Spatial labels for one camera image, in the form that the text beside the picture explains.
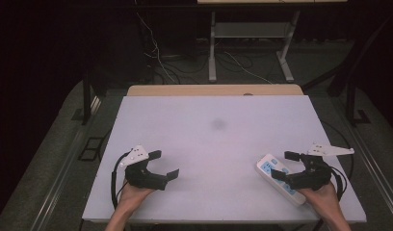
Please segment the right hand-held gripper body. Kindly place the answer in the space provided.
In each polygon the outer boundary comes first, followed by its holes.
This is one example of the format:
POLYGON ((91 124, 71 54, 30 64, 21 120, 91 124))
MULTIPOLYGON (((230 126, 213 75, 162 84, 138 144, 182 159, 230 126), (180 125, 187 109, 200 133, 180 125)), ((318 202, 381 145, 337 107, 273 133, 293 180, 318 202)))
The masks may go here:
POLYGON ((330 181, 332 167, 325 161, 324 157, 352 155, 352 148, 331 146, 328 144, 313 143, 307 153, 300 153, 304 171, 287 174, 285 182, 293 190, 312 189, 319 190, 330 181))

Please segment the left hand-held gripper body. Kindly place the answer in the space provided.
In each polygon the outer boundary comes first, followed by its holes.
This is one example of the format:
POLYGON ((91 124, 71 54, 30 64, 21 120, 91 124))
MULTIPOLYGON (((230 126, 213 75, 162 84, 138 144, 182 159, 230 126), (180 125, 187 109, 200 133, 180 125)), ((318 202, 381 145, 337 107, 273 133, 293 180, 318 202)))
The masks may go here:
POLYGON ((163 191, 168 184, 166 175, 152 173, 147 169, 148 154, 142 145, 136 145, 118 162, 124 167, 126 181, 134 187, 163 191))

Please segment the person's left hand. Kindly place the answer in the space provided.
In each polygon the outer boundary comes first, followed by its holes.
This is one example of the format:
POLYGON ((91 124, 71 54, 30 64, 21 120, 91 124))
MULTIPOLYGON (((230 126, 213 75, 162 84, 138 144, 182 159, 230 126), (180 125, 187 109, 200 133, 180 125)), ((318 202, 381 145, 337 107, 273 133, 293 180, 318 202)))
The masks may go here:
POLYGON ((117 208, 124 211, 135 211, 151 193, 153 193, 153 189, 137 188, 124 181, 117 208))

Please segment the person's right hand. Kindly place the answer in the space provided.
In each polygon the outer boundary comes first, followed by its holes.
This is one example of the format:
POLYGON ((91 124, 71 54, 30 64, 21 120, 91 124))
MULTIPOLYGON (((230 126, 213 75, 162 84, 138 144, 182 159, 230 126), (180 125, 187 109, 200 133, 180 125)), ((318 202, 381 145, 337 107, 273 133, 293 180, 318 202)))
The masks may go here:
POLYGON ((319 190, 300 189, 306 200, 318 212, 331 212, 339 208, 339 202, 334 185, 329 182, 322 186, 319 190))

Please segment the white foam board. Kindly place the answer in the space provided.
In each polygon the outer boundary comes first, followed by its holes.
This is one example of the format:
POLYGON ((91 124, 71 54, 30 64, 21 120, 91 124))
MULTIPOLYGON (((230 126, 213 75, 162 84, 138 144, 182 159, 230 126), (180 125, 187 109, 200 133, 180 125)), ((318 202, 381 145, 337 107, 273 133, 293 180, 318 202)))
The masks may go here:
POLYGON ((94 179, 83 218, 107 221, 120 189, 118 158, 140 144, 161 150, 153 173, 179 170, 151 194, 134 223, 296 223, 317 219, 295 206, 255 170, 266 154, 304 153, 328 137, 305 95, 126 96, 94 179))

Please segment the black metal stand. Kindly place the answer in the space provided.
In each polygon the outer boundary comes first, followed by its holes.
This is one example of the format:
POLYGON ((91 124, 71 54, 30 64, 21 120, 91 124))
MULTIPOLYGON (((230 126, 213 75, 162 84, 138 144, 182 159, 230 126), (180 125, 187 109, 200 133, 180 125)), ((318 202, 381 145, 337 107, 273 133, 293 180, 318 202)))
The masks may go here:
POLYGON ((353 127, 355 127, 357 124, 368 124, 371 122, 363 110, 357 110, 355 108, 355 97, 356 79, 352 78, 349 80, 347 85, 346 119, 353 127))
POLYGON ((93 113, 94 109, 94 98, 102 94, 100 81, 86 71, 82 78, 83 84, 83 120, 82 124, 86 125, 93 113))

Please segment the wooden table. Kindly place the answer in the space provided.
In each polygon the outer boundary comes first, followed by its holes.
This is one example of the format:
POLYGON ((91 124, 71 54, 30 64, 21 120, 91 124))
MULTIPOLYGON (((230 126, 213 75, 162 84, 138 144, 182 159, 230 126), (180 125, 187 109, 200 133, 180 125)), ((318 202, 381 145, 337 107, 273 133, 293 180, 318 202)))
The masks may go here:
POLYGON ((225 95, 303 95, 298 85, 146 85, 132 86, 128 96, 225 96, 225 95))

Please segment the aluminium floor rail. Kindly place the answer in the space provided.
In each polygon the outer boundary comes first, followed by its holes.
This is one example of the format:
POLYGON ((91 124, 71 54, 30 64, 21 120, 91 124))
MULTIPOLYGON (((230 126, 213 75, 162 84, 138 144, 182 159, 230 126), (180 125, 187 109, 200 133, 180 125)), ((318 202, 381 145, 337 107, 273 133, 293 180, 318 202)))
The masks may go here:
POLYGON ((45 193, 28 231, 79 229, 93 179, 93 165, 78 159, 91 129, 83 108, 81 97, 68 97, 39 148, 34 170, 45 193))
POLYGON ((355 153, 361 158, 365 167, 368 169, 375 185, 380 191, 385 205, 389 209, 393 217, 393 189, 389 182, 385 178, 382 170, 380 169, 377 161, 373 157, 373 153, 367 146, 365 140, 361 137, 359 131, 355 125, 352 125, 350 121, 346 118, 345 107, 341 104, 338 98, 331 98, 334 110, 339 114, 342 123, 345 125, 346 129, 349 131, 351 137, 354 140, 355 153))

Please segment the black floor bracket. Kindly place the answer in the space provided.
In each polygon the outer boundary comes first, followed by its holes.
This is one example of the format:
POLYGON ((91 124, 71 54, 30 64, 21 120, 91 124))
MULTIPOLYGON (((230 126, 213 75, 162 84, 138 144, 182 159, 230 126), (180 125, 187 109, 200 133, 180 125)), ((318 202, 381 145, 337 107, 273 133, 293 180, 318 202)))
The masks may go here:
POLYGON ((104 142, 102 137, 89 137, 83 150, 78 156, 79 161, 93 162, 101 160, 101 147, 104 142))

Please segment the white metal desk frame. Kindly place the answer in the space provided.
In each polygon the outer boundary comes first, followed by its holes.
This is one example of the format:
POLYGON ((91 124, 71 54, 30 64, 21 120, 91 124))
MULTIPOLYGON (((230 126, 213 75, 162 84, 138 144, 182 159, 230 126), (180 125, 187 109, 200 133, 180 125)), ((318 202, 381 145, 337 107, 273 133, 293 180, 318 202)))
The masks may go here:
POLYGON ((283 76, 288 83, 295 81, 290 70, 286 56, 289 46, 293 40, 297 24, 301 15, 299 9, 293 10, 288 21, 277 22, 220 22, 217 20, 219 10, 225 7, 237 10, 247 10, 253 7, 258 10, 260 7, 281 7, 286 10, 288 7, 321 6, 322 4, 340 4, 347 0, 196 0, 199 7, 215 7, 211 11, 209 56, 208 56, 208 80, 210 83, 217 82, 216 68, 216 39, 283 39, 283 46, 276 51, 276 59, 281 67, 283 76))

